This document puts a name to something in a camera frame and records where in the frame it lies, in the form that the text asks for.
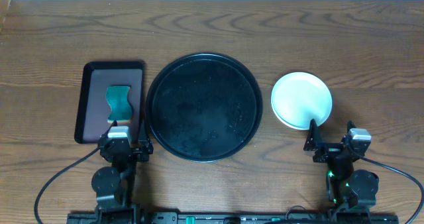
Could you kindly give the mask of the green sponge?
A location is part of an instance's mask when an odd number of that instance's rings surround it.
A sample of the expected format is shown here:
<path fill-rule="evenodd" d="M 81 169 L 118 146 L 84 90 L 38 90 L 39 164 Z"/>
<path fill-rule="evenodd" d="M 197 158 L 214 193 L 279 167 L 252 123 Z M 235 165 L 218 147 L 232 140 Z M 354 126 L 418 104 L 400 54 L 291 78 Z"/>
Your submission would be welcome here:
<path fill-rule="evenodd" d="M 106 101 L 111 112 L 107 118 L 109 123 L 130 123 L 133 109 L 129 103 L 129 86 L 110 86 L 106 91 Z"/>

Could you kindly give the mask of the light blue plate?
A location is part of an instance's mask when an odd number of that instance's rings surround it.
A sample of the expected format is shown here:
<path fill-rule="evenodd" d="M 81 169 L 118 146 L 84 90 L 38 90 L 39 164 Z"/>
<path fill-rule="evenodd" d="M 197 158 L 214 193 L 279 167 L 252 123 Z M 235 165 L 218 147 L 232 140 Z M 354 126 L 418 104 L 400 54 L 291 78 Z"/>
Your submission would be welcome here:
<path fill-rule="evenodd" d="M 275 112 L 275 116 L 286 126 L 296 130 L 308 130 L 312 119 L 315 120 L 317 126 L 322 125 L 330 116 L 330 113 L 279 113 Z"/>
<path fill-rule="evenodd" d="M 270 103 L 279 113 L 330 113 L 333 99 L 327 85 L 307 72 L 282 76 L 272 88 Z"/>

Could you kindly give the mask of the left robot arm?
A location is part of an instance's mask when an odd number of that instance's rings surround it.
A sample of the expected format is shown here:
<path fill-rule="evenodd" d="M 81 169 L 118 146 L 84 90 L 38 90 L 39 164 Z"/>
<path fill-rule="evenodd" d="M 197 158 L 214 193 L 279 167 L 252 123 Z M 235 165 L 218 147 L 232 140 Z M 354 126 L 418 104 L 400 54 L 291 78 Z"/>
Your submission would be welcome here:
<path fill-rule="evenodd" d="M 136 144 L 127 134 L 129 128 L 113 121 L 97 143 L 100 155 L 111 165 L 100 168 L 91 179 L 96 193 L 94 223 L 137 224 L 146 221 L 139 204 L 134 204 L 132 194 L 136 165 L 149 161 L 153 146 L 145 122 L 139 125 Z"/>

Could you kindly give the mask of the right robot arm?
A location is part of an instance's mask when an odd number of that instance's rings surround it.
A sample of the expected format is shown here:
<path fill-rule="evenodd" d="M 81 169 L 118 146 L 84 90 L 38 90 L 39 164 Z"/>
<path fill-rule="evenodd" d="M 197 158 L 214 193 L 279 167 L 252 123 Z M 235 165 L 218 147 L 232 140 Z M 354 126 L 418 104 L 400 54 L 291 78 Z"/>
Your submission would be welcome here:
<path fill-rule="evenodd" d="M 315 120 L 310 121 L 304 151 L 313 151 L 313 161 L 325 163 L 327 196 L 335 206 L 328 219 L 337 223 L 371 223 L 370 208 L 376 204 L 379 177 L 367 170 L 355 170 L 353 163 L 370 146 L 372 137 L 366 129 L 347 124 L 347 134 L 340 142 L 325 142 Z"/>

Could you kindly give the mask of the rectangular black sponge tray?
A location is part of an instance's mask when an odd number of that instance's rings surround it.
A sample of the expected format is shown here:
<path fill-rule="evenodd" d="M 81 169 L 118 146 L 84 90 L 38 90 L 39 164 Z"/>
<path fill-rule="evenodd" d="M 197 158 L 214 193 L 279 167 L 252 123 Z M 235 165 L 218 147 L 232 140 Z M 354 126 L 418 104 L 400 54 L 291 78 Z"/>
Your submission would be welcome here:
<path fill-rule="evenodd" d="M 127 101 L 132 109 L 128 126 L 131 140 L 138 138 L 142 119 L 144 62 L 142 60 L 94 61 L 83 68 L 81 91 L 74 139 L 80 144 L 97 143 L 100 136 L 111 126 L 108 116 L 111 107 L 107 102 L 107 88 L 128 86 Z"/>

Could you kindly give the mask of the round black tray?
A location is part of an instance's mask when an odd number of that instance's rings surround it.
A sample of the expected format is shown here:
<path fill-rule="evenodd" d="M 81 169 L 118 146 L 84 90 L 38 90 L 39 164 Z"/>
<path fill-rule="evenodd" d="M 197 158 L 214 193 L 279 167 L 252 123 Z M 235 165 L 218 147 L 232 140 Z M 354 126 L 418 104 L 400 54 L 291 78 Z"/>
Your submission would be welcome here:
<path fill-rule="evenodd" d="M 168 152 L 193 162 L 213 162 L 243 149 L 262 118 L 262 94 L 238 60 L 196 53 L 163 68 L 148 90 L 146 125 Z"/>

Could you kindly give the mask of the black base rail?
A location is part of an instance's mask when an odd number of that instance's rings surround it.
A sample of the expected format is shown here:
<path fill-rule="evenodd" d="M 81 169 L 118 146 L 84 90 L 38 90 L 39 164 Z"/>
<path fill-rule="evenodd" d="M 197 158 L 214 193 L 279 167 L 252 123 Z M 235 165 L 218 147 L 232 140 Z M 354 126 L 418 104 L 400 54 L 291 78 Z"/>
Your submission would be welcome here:
<path fill-rule="evenodd" d="M 367 215 L 365 213 L 338 215 L 337 220 L 332 220 L 324 213 L 289 213 L 250 215 L 241 214 L 200 214 L 200 213 L 175 213 L 156 212 L 143 215 L 131 215 L 124 212 L 115 213 L 70 213 L 67 223 L 147 223 L 147 224 L 261 224 L 261 223 L 398 223 L 395 215 Z"/>

